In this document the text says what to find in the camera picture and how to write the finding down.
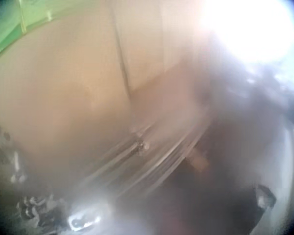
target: bright light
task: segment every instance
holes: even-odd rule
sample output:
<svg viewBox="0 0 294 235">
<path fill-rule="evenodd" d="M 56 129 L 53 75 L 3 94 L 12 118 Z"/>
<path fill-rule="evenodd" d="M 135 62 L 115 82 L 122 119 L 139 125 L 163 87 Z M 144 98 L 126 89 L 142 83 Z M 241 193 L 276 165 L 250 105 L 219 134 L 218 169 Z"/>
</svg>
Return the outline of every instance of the bright light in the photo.
<svg viewBox="0 0 294 235">
<path fill-rule="evenodd" d="M 294 44 L 291 11 L 278 0 L 207 0 L 203 23 L 245 62 L 271 62 Z"/>
<path fill-rule="evenodd" d="M 95 219 L 95 223 L 99 223 L 101 221 L 101 217 L 100 216 L 97 216 L 96 219 Z"/>
</svg>

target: green surface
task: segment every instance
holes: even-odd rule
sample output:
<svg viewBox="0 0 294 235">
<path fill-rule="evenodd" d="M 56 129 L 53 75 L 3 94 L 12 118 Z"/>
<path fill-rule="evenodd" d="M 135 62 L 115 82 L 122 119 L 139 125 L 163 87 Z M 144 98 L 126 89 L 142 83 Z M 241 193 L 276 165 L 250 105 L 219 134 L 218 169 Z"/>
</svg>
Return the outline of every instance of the green surface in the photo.
<svg viewBox="0 0 294 235">
<path fill-rule="evenodd" d="M 96 1 L 2 0 L 0 2 L 0 53 L 31 30 L 93 2 Z"/>
</svg>

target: beige wall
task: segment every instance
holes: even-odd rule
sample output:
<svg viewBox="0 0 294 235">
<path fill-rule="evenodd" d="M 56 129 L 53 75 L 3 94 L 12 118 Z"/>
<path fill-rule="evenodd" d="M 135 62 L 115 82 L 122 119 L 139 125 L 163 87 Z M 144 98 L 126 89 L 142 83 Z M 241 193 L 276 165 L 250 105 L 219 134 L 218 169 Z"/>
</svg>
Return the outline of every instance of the beige wall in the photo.
<svg viewBox="0 0 294 235">
<path fill-rule="evenodd" d="M 113 8 L 132 90 L 163 73 L 160 0 L 115 0 Z"/>
<path fill-rule="evenodd" d="M 129 122 L 105 4 L 51 22 L 0 56 L 0 124 L 37 158 L 73 155 Z"/>
<path fill-rule="evenodd" d="M 193 56 L 195 4 L 112 2 L 132 90 Z M 100 148 L 99 140 L 128 130 L 130 103 L 108 1 L 30 32 L 0 56 L 0 124 L 37 156 Z"/>
</svg>

